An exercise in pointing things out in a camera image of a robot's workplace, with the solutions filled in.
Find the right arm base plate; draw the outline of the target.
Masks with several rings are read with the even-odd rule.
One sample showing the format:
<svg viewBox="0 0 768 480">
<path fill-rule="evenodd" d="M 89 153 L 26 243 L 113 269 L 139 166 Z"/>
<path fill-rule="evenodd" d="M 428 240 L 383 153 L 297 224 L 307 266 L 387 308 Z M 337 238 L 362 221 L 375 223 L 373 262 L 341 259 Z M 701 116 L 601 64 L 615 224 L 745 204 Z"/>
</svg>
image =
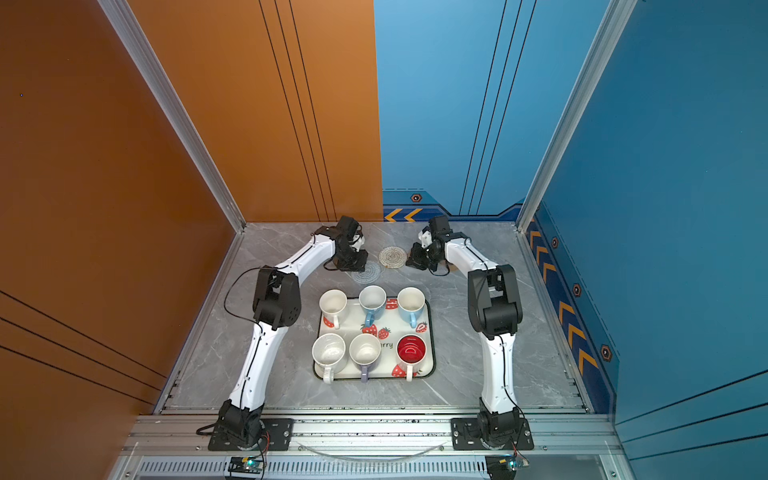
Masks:
<svg viewBox="0 0 768 480">
<path fill-rule="evenodd" d="M 477 418 L 453 418 L 450 424 L 452 446 L 457 451 L 527 452 L 535 448 L 533 432 L 526 419 L 521 420 L 516 428 L 504 431 L 491 428 L 484 431 Z"/>
</svg>

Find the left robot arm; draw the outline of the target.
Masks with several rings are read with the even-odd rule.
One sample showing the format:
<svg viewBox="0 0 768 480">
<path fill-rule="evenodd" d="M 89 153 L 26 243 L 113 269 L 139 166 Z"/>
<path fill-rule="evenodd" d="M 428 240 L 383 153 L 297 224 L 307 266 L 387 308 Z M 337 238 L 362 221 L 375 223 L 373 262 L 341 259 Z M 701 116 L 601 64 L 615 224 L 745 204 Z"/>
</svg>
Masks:
<svg viewBox="0 0 768 480">
<path fill-rule="evenodd" d="M 295 254 L 276 266 L 257 269 L 252 302 L 252 336 L 240 375 L 223 402 L 213 426 L 209 448 L 253 450 L 266 435 L 261 414 L 266 387 L 280 344 L 300 317 L 301 284 L 327 263 L 362 272 L 368 257 L 358 221 L 343 216 L 334 226 L 321 226 Z"/>
</svg>

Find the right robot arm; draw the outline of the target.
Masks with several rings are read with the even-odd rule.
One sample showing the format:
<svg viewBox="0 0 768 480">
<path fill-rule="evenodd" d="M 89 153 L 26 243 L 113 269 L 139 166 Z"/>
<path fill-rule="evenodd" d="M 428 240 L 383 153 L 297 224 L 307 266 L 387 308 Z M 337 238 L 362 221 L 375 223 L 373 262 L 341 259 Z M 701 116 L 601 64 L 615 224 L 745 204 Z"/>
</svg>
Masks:
<svg viewBox="0 0 768 480">
<path fill-rule="evenodd" d="M 481 341 L 479 437 L 492 449 L 517 447 L 527 428 L 513 382 L 514 343 L 523 320 L 515 269 L 486 257 L 447 217 L 436 216 L 418 234 L 406 264 L 434 273 L 442 263 L 466 277 L 468 318 Z"/>
</svg>

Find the light blue rope coaster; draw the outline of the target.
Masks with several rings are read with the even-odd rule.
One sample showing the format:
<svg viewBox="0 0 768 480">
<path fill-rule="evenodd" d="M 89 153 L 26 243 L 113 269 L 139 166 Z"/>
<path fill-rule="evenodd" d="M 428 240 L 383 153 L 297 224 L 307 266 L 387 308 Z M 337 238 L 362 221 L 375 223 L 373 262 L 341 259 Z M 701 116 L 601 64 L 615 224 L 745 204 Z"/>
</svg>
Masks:
<svg viewBox="0 0 768 480">
<path fill-rule="evenodd" d="M 367 261 L 362 271 L 351 272 L 350 277 L 360 285 L 375 284 L 382 274 L 382 267 L 378 262 Z"/>
</svg>

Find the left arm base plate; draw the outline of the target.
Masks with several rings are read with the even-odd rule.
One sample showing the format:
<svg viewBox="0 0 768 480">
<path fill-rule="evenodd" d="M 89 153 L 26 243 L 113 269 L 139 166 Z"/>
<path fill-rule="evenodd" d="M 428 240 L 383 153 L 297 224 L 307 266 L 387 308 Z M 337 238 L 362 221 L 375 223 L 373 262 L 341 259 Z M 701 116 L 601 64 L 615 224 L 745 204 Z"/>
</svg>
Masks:
<svg viewBox="0 0 768 480">
<path fill-rule="evenodd" d="M 257 436 L 253 440 L 237 440 L 233 434 L 225 432 L 223 426 L 213 427 L 207 449 L 209 451 L 287 451 L 293 434 L 292 418 L 261 418 L 258 422 Z"/>
</svg>

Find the colourful zigzag rope coaster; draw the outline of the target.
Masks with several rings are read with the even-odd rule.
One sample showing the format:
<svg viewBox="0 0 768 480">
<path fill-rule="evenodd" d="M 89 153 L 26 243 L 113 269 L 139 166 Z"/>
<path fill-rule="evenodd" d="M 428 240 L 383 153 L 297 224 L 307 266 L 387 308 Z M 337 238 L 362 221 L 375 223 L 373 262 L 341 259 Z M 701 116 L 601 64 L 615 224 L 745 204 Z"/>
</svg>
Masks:
<svg viewBox="0 0 768 480">
<path fill-rule="evenodd" d="M 397 246 L 384 248 L 378 255 L 379 262 L 387 269 L 400 269 L 408 259 L 406 251 Z"/>
</svg>

